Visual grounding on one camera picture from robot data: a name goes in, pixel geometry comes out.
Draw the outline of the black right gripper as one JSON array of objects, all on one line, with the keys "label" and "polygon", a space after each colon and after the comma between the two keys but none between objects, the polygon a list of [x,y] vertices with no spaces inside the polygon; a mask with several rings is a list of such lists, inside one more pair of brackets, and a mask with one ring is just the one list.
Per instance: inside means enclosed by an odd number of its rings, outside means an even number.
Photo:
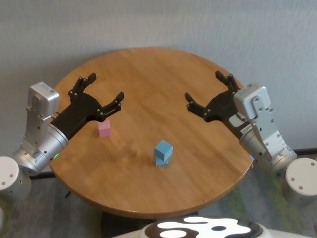
[{"label": "black right gripper", "polygon": [[242,130],[250,125],[245,117],[238,112],[233,101],[233,94],[231,92],[238,92],[240,88],[238,87],[233,74],[225,76],[217,70],[215,76],[228,88],[229,91],[218,94],[206,107],[198,104],[188,92],[185,92],[184,96],[188,102],[186,106],[187,110],[198,116],[204,116],[206,122],[214,120],[222,122],[238,139],[240,139],[243,135]]}]

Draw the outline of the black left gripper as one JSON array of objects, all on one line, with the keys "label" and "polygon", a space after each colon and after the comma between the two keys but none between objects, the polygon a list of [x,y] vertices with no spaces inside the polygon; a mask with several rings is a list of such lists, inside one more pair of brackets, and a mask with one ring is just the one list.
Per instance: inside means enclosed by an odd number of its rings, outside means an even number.
[{"label": "black left gripper", "polygon": [[70,140],[88,122],[103,122],[104,117],[110,117],[121,110],[121,101],[124,93],[121,91],[109,104],[101,107],[100,103],[91,95],[84,93],[86,87],[97,79],[93,72],[87,78],[78,77],[73,88],[68,92],[70,104],[52,120],[51,125],[56,127]]}]

